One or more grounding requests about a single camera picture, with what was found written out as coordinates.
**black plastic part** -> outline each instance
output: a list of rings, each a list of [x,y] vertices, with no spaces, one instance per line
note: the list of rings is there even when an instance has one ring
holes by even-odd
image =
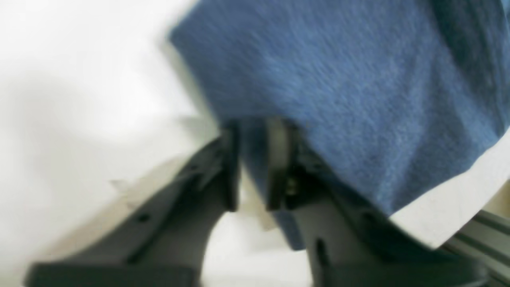
[[[268,188],[275,193],[269,198],[281,200],[271,202],[271,208],[284,206],[297,220],[315,286],[474,287],[487,282],[479,262],[430,251],[400,231],[342,184],[292,125],[274,119],[267,128]]]
[[[198,286],[210,233],[237,209],[235,127],[196,153],[174,181],[104,239],[32,266],[28,287]]]

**blue towel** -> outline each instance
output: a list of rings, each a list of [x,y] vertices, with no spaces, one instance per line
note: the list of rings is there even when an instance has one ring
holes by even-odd
[[[202,0],[172,32],[220,122],[292,119],[338,177],[391,215],[506,131],[499,0]],[[264,192],[264,133],[242,156]],[[276,215],[289,243],[295,222]]]

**white surface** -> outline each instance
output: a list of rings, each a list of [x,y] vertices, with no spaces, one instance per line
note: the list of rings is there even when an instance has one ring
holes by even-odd
[[[44,250],[156,166],[215,135],[175,51],[163,48],[165,32],[193,2],[0,2],[1,286],[18,285]],[[468,174],[392,219],[439,245],[506,180],[509,147],[507,135]],[[263,232],[255,218],[221,221],[207,284],[309,285],[305,254],[286,251],[279,232]]]

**blue felt cloth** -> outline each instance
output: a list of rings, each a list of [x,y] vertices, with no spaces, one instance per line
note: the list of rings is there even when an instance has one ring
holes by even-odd
[[[499,0],[202,0],[171,41],[220,121],[293,119],[387,215],[467,170],[509,124]],[[247,123],[242,144],[263,192],[261,127]],[[277,219],[302,248],[292,218]]]

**blue fabric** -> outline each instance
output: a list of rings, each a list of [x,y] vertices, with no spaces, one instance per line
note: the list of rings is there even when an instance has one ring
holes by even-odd
[[[280,115],[390,215],[466,171],[506,131],[498,0],[202,0],[172,32],[219,121]],[[264,191],[264,133],[243,158]],[[293,248],[292,218],[277,214]]]

